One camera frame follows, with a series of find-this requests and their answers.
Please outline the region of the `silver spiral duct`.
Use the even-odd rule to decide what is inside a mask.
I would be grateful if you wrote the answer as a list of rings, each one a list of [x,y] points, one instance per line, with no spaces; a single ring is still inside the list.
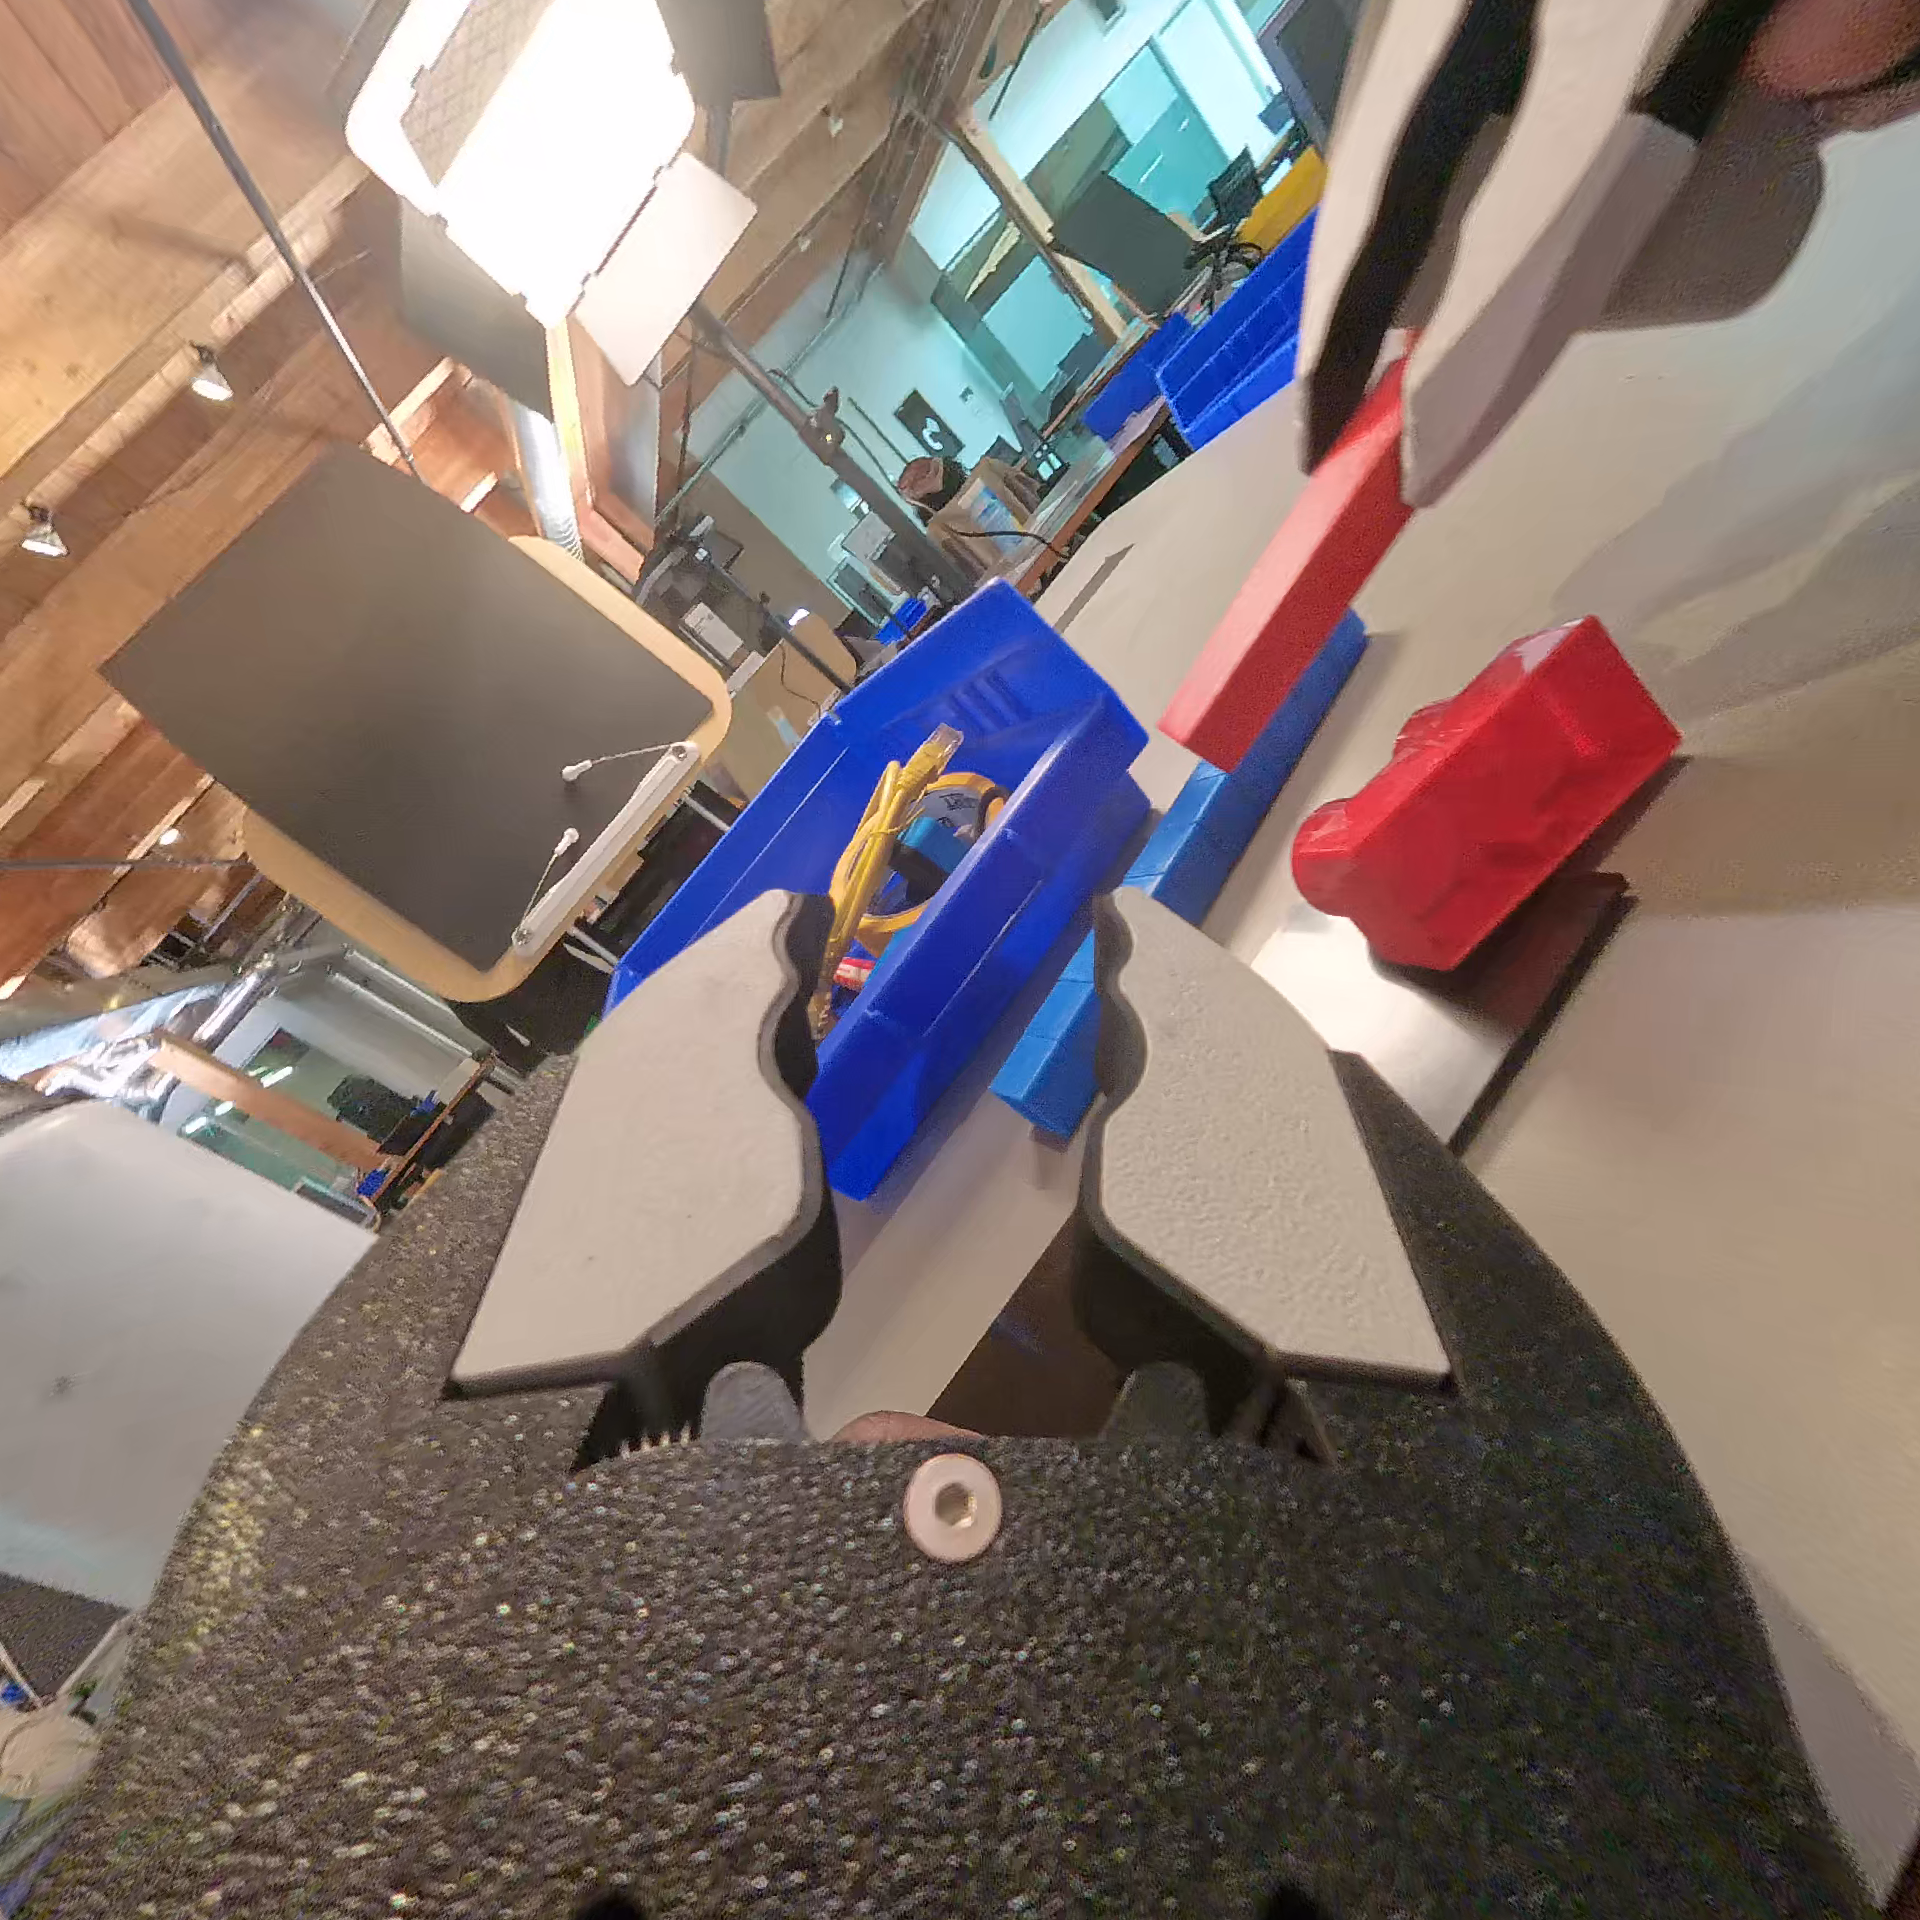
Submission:
[[[557,425],[507,392],[498,392],[496,403],[512,445],[520,496],[540,540],[581,562],[586,549]]]

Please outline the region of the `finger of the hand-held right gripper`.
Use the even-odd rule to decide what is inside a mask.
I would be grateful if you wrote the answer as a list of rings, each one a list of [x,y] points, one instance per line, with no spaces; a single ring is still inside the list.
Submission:
[[[1436,504],[1511,422],[1691,172],[1725,7],[1548,3],[1401,383],[1401,492]]]
[[[1510,119],[1533,3],[1362,5],[1325,146],[1295,353],[1299,463],[1331,453],[1434,253],[1475,141]]]

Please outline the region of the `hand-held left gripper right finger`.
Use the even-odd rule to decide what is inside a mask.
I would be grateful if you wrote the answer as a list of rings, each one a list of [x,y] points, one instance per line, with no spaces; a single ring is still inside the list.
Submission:
[[[1451,1367],[1315,1029],[1131,886],[1093,916],[1079,1213],[1234,1355],[1293,1381],[1438,1388]]]

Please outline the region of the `red plastic block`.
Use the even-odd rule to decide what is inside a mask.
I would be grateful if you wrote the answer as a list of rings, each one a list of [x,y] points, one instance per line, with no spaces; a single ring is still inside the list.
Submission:
[[[1387,762],[1315,809],[1293,885],[1383,962],[1450,973],[1677,755],[1599,618],[1521,637],[1414,713]]]

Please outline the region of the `row of blue bins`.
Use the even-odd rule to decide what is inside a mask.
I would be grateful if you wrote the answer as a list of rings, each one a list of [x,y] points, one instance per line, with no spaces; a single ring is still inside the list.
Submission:
[[[1079,427],[1115,443],[1130,421],[1164,403],[1190,450],[1219,438],[1291,384],[1308,253],[1318,217],[1308,212],[1213,312],[1173,312],[1087,400]]]

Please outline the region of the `studio light panel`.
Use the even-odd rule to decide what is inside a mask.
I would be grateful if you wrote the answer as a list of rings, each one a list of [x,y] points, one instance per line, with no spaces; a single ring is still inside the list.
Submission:
[[[577,325],[632,389],[747,234],[698,156],[780,93],[758,3],[400,5],[348,151],[544,329]]]

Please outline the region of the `large blue plastic bin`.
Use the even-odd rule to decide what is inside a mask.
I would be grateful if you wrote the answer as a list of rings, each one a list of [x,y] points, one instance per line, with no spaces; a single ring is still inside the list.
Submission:
[[[808,1095],[834,1190],[868,1198],[1007,1009],[1119,875],[1147,812],[1145,732],[1004,581],[827,709],[656,912],[603,1012],[763,893],[821,897],[886,766],[940,727],[1007,805],[820,1042]]]

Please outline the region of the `black acoustic panel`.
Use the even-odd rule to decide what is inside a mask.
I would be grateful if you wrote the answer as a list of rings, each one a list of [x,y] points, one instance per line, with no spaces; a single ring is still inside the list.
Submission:
[[[327,450],[101,669],[251,867],[445,1003],[518,990],[718,757],[721,674],[581,559]]]

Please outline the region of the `person's right hand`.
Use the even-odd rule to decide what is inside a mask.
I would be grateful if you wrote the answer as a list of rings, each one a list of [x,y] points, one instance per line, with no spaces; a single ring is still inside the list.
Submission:
[[[1892,103],[1915,86],[1915,3],[1776,3],[1740,75],[1782,98],[1834,108]]]

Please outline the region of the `thin metal pole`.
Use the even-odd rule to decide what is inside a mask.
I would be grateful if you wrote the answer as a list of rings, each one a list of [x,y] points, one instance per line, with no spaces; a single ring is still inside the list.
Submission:
[[[271,244],[275,256],[288,268],[294,284],[300,289],[300,295],[307,300],[307,305],[315,312],[322,325],[322,330],[326,332],[334,350],[346,364],[351,376],[351,383],[356,384],[356,389],[372,409],[372,416],[378,428],[392,443],[392,448],[398,454],[402,469],[416,482],[423,484],[426,477],[419,470],[411,443],[408,440],[406,432],[402,430],[400,422],[393,418],[383,398],[378,394],[378,389],[372,383],[372,375],[363,366],[358,350],[348,338],[348,332],[343,330],[332,305],[326,300],[320,289],[320,283],[311,277],[307,264],[300,258],[300,253],[294,248],[294,242],[284,230],[271,201],[261,191],[260,182],[253,178],[251,168],[248,167],[243,156],[240,156],[237,148],[234,146],[223,120],[216,112],[213,103],[205,94],[198,77],[194,75],[191,65],[186,61],[178,39],[164,25],[164,21],[160,19],[152,3],[126,3],[124,7],[131,15],[131,21],[141,32],[141,36],[152,47],[162,70],[186,101],[188,108],[194,114],[194,120],[201,128],[204,139],[210,145],[212,152],[222,162],[227,178],[231,181],[231,185],[237,188],[248,208],[258,218],[260,228],[268,239],[268,242]]]

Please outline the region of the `white curved panel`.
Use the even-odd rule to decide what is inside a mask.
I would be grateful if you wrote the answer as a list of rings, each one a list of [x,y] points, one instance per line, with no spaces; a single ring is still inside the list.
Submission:
[[[146,1606],[237,1423],[369,1248],[121,1108],[3,1084],[3,1572]]]

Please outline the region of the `red bar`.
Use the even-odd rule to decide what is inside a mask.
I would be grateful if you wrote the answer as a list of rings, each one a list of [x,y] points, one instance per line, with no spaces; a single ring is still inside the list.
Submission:
[[[1157,732],[1190,755],[1239,766],[1411,522],[1401,389],[1423,335],[1389,335],[1393,356],[1331,448],[1304,469],[1277,531],[1166,702]]]

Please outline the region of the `dark flat plate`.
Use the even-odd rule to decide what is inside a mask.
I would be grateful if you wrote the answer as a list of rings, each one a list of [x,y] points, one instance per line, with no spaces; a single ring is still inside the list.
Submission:
[[[1256,970],[1464,1155],[1634,904],[1618,872],[1558,875],[1448,973],[1387,964],[1355,925],[1297,904]]]

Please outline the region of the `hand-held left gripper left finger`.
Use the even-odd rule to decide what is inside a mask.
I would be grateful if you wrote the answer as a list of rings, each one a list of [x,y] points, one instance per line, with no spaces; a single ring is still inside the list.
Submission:
[[[803,1395],[842,1304],[806,1096],[832,904],[765,890],[634,986],[577,1053],[445,1387]]]

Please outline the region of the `long blue square bar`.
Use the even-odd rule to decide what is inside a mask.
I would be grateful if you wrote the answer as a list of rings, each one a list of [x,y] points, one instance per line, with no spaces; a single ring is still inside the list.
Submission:
[[[1198,762],[1150,831],[1119,885],[1177,921],[1206,921],[1283,786],[1327,722],[1367,650],[1358,612],[1345,612],[1242,760]],[[1095,1096],[1098,986],[1093,939],[1068,958],[991,1081],[991,1095],[1047,1141],[1071,1139]]]

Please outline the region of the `yellow bin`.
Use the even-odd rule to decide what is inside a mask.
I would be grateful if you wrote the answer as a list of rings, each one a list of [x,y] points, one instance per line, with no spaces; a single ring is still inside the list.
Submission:
[[[1272,254],[1318,208],[1325,178],[1327,168],[1322,152],[1312,146],[1304,148],[1238,223],[1236,242]]]

